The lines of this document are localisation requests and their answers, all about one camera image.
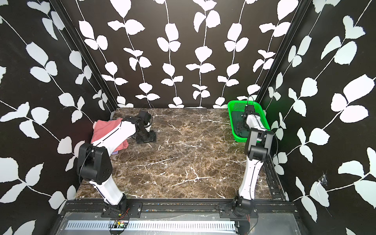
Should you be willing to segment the dark green t-shirt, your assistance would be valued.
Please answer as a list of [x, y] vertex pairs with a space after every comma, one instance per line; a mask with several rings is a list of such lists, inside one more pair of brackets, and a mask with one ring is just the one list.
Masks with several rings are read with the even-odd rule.
[[246, 118], [244, 112], [232, 111], [232, 120], [234, 126], [234, 133], [240, 138], [247, 138], [249, 135], [249, 126], [246, 124]]

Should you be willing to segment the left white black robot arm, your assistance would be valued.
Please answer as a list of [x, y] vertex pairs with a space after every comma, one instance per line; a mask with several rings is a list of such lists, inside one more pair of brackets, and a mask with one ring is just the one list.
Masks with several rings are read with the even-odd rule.
[[151, 130], [152, 115], [139, 111], [135, 117], [127, 116], [95, 123], [92, 141], [79, 148], [78, 180], [87, 181], [102, 196], [104, 211], [102, 217], [124, 218], [129, 211], [127, 198], [116, 185], [110, 159], [112, 153], [127, 147], [127, 139], [134, 137], [137, 143], [152, 143], [157, 137]]

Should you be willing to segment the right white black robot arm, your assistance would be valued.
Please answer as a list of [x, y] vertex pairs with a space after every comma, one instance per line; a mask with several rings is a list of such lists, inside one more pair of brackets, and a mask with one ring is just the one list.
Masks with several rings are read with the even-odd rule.
[[236, 217], [251, 215], [255, 211], [256, 184], [261, 167], [270, 156], [273, 134], [261, 122], [261, 116], [253, 105], [246, 105], [242, 116], [244, 128], [249, 130], [244, 154], [247, 157], [242, 184], [232, 206]]

